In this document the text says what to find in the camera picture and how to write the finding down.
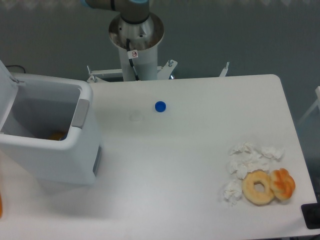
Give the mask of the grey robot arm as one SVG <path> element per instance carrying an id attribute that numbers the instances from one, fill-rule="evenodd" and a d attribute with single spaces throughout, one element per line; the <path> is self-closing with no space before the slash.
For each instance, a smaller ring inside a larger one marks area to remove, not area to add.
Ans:
<path id="1" fill-rule="evenodd" d="M 141 24 L 150 16 L 149 0 L 81 0 L 92 9 L 119 12 L 121 18 L 129 24 Z"/>

